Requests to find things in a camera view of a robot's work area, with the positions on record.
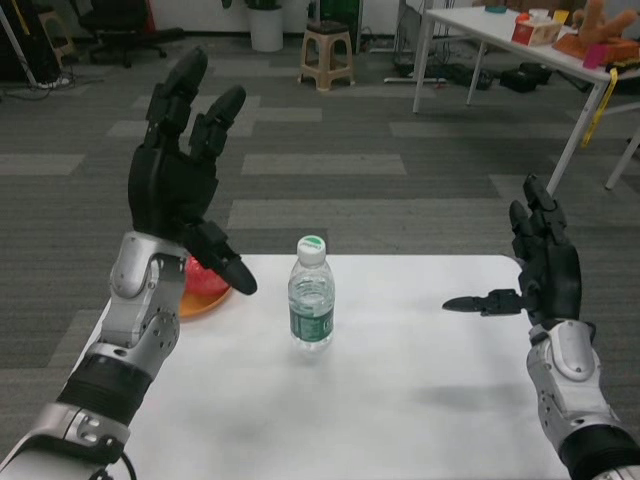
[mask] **office chair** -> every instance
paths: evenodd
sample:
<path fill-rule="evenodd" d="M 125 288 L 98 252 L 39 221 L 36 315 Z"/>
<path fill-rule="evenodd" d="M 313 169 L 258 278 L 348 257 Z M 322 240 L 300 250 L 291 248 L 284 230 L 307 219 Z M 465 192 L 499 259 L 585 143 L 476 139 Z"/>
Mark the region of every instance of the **office chair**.
<path fill-rule="evenodd" d="M 91 0 L 92 10 L 81 14 L 77 0 L 70 0 L 78 16 L 78 23 L 88 30 L 102 45 L 89 51 L 91 62 L 101 52 L 122 52 L 122 65 L 131 68 L 129 52 L 135 49 L 155 50 L 160 58 L 166 58 L 167 52 L 152 45 L 145 38 L 144 27 L 149 11 L 146 0 Z"/>

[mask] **red cup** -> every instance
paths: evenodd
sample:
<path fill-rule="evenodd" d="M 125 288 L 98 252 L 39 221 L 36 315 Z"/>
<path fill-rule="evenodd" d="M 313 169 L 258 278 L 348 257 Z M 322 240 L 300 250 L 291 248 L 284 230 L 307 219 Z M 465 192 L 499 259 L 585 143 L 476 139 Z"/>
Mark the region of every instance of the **red cup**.
<path fill-rule="evenodd" d="M 582 66 L 590 70 L 595 70 L 607 58 L 608 47 L 606 45 L 591 45 L 587 50 L 587 55 L 584 57 Z"/>

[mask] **stuffed toy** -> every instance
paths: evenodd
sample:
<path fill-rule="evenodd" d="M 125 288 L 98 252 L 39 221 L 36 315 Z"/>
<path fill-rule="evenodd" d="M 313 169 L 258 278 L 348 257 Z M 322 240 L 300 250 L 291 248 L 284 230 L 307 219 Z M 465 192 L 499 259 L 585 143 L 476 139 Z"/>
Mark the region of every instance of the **stuffed toy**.
<path fill-rule="evenodd" d="M 573 14 L 573 23 L 579 27 L 578 38 L 584 47 L 621 37 L 622 32 L 637 19 L 638 13 L 635 10 L 625 10 L 614 19 L 607 20 L 604 0 L 589 0 L 586 10 L 577 10 Z"/>
<path fill-rule="evenodd" d="M 638 13 L 626 10 L 613 20 L 607 20 L 604 2 L 605 0 L 589 0 L 585 10 L 576 11 L 573 23 L 574 28 L 578 27 L 578 34 L 560 37 L 553 48 L 584 59 L 591 46 L 605 44 L 608 49 L 601 65 L 638 58 L 640 43 L 622 38 L 622 32 L 638 19 Z"/>

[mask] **floor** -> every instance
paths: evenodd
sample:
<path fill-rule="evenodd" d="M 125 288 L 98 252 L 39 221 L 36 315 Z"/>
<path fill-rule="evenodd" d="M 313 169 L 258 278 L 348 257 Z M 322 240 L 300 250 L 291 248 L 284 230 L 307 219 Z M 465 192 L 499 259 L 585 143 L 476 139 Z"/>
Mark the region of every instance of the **floor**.
<path fill-rule="evenodd" d="M 293 253 L 301 235 L 316 233 L 331 253 L 510 255 L 508 205 L 527 173 L 550 176 L 586 99 L 557 76 L 527 95 L 495 83 L 470 108 L 463 87 L 429 86 L 416 116 L 411 86 L 382 83 L 393 74 L 388 56 L 359 56 L 357 85 L 321 95 L 296 83 L 300 40 L 258 55 L 244 38 L 175 42 L 168 59 L 140 53 L 130 70 L 81 65 L 75 89 L 39 102 L 4 98 L 0 457 L 55 399 L 108 299 L 150 93 L 198 43 L 210 61 L 196 110 L 236 83 L 248 92 L 207 214 L 242 253 Z M 473 60 L 463 46 L 453 53 Z M 519 63 L 501 53 L 487 62 Z M 606 118 L 558 191 L 582 261 L 582 318 L 598 325 L 606 393 L 635 434 L 640 162 L 613 192 L 602 185 L 638 123 L 636 114 Z"/>

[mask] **water bottle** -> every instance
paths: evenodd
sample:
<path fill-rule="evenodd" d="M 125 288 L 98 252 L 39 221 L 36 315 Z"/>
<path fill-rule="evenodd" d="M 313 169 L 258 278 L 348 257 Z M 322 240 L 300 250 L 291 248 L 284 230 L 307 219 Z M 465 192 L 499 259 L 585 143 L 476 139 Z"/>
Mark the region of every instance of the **water bottle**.
<path fill-rule="evenodd" d="M 335 285 L 326 256 L 324 240 L 315 235 L 302 238 L 289 278 L 291 336 L 305 352 L 326 349 L 333 336 Z"/>

